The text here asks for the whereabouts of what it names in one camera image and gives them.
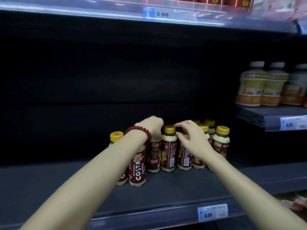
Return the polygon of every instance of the pink package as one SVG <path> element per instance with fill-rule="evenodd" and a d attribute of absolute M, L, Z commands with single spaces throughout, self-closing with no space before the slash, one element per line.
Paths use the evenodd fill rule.
<path fill-rule="evenodd" d="M 295 14 L 296 0 L 263 0 L 264 15 L 276 20 L 288 20 Z"/>
<path fill-rule="evenodd" d="M 307 0 L 296 0 L 295 3 L 295 18 L 307 18 Z"/>

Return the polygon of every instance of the white bottle cap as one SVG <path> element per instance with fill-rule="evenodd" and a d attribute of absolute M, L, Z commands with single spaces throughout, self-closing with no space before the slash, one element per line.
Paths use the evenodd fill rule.
<path fill-rule="evenodd" d="M 271 68 L 283 68 L 285 66 L 285 62 L 273 62 L 270 64 Z"/>
<path fill-rule="evenodd" d="M 297 64 L 294 66 L 295 69 L 307 69 L 307 64 Z"/>
<path fill-rule="evenodd" d="M 250 67 L 263 67 L 264 61 L 253 61 L 250 62 Z"/>

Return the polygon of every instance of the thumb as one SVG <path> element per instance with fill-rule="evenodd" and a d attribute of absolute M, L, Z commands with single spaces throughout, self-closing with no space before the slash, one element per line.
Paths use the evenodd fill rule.
<path fill-rule="evenodd" d="M 184 135 L 181 132 L 176 132 L 176 135 L 180 142 L 183 144 L 184 147 L 186 147 L 189 143 L 189 141 L 184 137 Z"/>

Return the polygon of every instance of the hand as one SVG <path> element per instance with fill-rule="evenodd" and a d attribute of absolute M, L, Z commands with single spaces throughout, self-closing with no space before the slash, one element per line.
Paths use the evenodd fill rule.
<path fill-rule="evenodd" d="M 202 128 L 192 120 L 176 123 L 175 127 L 182 127 L 187 132 L 190 140 L 186 139 L 180 132 L 176 132 L 176 135 L 183 146 L 195 157 L 207 163 L 211 157 L 217 154 L 217 152 L 211 147 Z"/>
<path fill-rule="evenodd" d="M 161 128 L 163 125 L 163 119 L 156 116 L 151 116 L 135 124 L 135 126 L 146 128 L 151 133 L 153 139 L 162 139 Z"/>

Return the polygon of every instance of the white arrow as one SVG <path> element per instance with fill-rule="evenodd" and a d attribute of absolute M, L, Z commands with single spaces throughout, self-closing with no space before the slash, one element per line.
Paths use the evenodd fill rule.
<path fill-rule="evenodd" d="M 149 18 L 150 17 L 149 12 L 151 11 L 151 8 L 146 7 L 144 10 L 146 10 L 147 18 Z"/>

